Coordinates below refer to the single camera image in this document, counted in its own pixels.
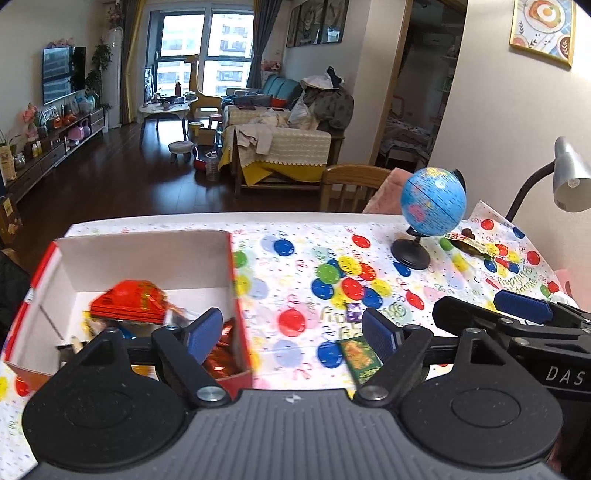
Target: red box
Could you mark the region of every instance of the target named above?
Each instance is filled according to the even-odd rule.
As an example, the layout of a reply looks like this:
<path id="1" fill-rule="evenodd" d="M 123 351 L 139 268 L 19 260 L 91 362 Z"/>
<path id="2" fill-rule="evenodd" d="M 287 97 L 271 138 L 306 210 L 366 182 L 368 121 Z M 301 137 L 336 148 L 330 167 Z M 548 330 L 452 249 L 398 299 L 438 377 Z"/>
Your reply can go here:
<path id="1" fill-rule="evenodd" d="M 33 390 L 59 368 L 56 346 L 89 340 L 83 312 L 124 279 L 149 280 L 171 303 L 195 314 L 210 307 L 234 317 L 234 354 L 241 373 L 221 379 L 235 397 L 252 388 L 245 329 L 233 289 L 230 233 L 212 230 L 135 232 L 60 238 L 31 280 L 5 347 L 6 363 Z"/>

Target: red packet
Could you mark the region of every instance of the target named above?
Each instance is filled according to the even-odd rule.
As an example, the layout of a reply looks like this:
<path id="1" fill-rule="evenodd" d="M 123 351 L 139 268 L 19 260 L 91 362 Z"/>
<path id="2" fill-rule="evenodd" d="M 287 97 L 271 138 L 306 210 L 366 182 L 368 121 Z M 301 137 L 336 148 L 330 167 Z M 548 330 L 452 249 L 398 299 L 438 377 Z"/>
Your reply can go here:
<path id="1" fill-rule="evenodd" d="M 146 280 L 124 280 L 90 304 L 94 318 L 162 325 L 166 294 Z"/>

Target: television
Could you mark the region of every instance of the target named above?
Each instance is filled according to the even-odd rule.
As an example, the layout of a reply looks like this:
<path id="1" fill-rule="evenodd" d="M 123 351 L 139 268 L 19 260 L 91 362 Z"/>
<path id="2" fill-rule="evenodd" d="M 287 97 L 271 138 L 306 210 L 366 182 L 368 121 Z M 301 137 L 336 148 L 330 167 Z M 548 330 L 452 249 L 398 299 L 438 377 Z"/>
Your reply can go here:
<path id="1" fill-rule="evenodd" d="M 47 105 L 85 88 L 86 47 L 43 50 L 43 103 Z"/>

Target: framed picture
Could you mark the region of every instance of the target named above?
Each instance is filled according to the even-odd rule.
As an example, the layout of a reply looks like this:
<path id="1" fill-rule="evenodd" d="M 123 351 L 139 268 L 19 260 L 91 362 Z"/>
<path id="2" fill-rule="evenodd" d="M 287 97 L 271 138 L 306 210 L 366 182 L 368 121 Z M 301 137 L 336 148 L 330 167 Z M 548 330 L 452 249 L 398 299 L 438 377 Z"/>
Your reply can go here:
<path id="1" fill-rule="evenodd" d="M 296 44 L 296 29 L 297 22 L 300 19 L 301 5 L 298 5 L 291 11 L 290 26 L 287 29 L 287 41 L 285 42 L 286 47 L 293 47 Z"/>
<path id="2" fill-rule="evenodd" d="M 326 0 L 324 22 L 322 25 L 322 43 L 340 43 L 347 19 L 349 0 Z"/>
<path id="3" fill-rule="evenodd" d="M 295 32 L 296 47 L 319 42 L 323 11 L 324 0 L 307 0 L 301 4 L 300 18 Z"/>
<path id="4" fill-rule="evenodd" d="M 80 113 L 80 108 L 78 107 L 78 102 L 75 99 L 70 101 L 70 108 L 72 109 L 72 113 L 74 115 L 78 115 Z"/>
<path id="5" fill-rule="evenodd" d="M 46 121 L 51 120 L 57 116 L 59 116 L 59 114 L 57 113 L 57 108 L 55 106 L 51 106 L 43 110 L 43 117 L 45 117 Z"/>
<path id="6" fill-rule="evenodd" d="M 572 66 L 575 12 L 572 0 L 515 0 L 509 44 Z"/>

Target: curtain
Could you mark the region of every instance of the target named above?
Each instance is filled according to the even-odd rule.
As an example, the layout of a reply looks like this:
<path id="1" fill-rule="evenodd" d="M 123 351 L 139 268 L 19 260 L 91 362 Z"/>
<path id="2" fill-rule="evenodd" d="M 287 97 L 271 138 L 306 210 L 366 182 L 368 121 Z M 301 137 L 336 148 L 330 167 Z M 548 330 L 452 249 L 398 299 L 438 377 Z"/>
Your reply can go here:
<path id="1" fill-rule="evenodd" d="M 255 0 L 252 36 L 252 63 L 248 73 L 247 88 L 261 88 L 262 53 L 267 46 L 271 30 L 277 19 L 282 0 Z"/>
<path id="2" fill-rule="evenodd" d="M 139 23 L 146 0 L 122 0 L 124 16 L 123 52 L 121 55 L 121 123 L 129 124 L 135 120 L 134 101 L 131 98 L 131 69 L 138 44 Z"/>

